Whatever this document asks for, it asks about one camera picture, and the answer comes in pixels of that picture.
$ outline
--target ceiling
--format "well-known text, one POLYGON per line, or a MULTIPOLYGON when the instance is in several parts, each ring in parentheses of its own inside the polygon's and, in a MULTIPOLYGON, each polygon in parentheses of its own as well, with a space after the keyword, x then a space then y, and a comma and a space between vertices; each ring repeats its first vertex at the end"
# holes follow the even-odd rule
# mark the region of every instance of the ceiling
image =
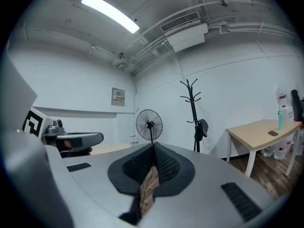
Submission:
POLYGON ((83 5, 81 0, 34 0, 20 19, 12 37, 17 41, 39 40, 62 45, 81 51, 88 57, 99 58, 110 66, 134 72, 170 51, 170 46, 166 43, 159 44, 156 49, 149 49, 153 46, 151 42, 157 40, 157 43, 164 39, 160 26, 190 12, 197 11, 201 21, 208 25, 218 25, 223 21, 264 22, 293 30, 286 15, 272 0, 228 0, 227 7, 220 3, 210 4, 174 16, 173 13, 198 3, 221 0, 104 1, 131 18, 140 29, 132 34, 106 15, 83 5), (140 53, 142 55, 139 57, 138 53, 146 49, 147 52, 140 53), (119 53, 125 53, 125 59, 118 58, 119 53))

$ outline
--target fan stand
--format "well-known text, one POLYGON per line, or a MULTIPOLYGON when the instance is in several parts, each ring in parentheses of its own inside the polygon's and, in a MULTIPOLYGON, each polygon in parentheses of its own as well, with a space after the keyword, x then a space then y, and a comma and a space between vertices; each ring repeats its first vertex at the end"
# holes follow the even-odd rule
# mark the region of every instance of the fan stand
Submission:
POLYGON ((150 130, 151 143, 153 144, 152 128, 154 127, 154 122, 153 121, 147 122, 146 127, 150 130))

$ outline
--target air conditioning unit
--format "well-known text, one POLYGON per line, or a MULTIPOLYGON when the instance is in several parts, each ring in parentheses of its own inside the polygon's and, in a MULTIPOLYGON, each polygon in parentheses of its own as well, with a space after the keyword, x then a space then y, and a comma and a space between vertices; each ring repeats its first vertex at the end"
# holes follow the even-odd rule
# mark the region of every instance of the air conditioning unit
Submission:
POLYGON ((196 12, 174 19, 161 29, 175 52, 205 42, 205 34, 208 33, 207 24, 200 23, 196 12))

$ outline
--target table leg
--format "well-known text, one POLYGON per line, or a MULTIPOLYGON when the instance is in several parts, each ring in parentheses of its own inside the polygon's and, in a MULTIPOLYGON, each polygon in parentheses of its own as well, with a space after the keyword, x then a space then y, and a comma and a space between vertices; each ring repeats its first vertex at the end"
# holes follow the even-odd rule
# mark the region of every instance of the table leg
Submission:
POLYGON ((255 162, 255 158, 256 158, 256 150, 251 150, 250 154, 249 154, 249 160, 248 160, 248 164, 247 164, 247 168, 246 168, 246 172, 245 175, 250 177, 252 168, 253 168, 253 163, 255 162))
POLYGON ((228 141, 227 141, 227 159, 226 159, 227 162, 229 162, 229 160, 230 160, 230 155, 231 155, 231 137, 230 137, 230 134, 228 133, 228 141))
POLYGON ((287 170, 285 172, 285 176, 289 175, 290 170, 291 170, 291 168, 294 164, 294 161, 295 161, 295 154, 298 151, 298 145, 299 145, 300 129, 298 129, 295 134, 296 134, 296 138, 295 138, 295 142, 294 142, 295 143, 294 144, 294 150, 293 150, 293 153, 291 154, 291 158, 290 158, 287 170))

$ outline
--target black cable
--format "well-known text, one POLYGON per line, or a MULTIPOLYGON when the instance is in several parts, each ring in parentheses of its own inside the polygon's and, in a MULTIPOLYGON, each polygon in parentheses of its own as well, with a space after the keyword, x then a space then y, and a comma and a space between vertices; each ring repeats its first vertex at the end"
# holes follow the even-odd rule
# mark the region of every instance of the black cable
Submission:
POLYGON ((147 181, 147 187, 146 187, 146 189, 143 191, 143 199, 142 199, 143 201, 142 201, 142 207, 141 207, 141 215, 143 214, 142 212, 143 212, 144 194, 145 194, 145 192, 146 192, 147 189, 148 189, 148 183, 149 183, 149 181, 151 180, 151 177, 152 177, 152 175, 153 175, 153 171, 154 171, 154 167, 153 167, 153 169, 152 169, 152 174, 151 174, 149 180, 147 181))

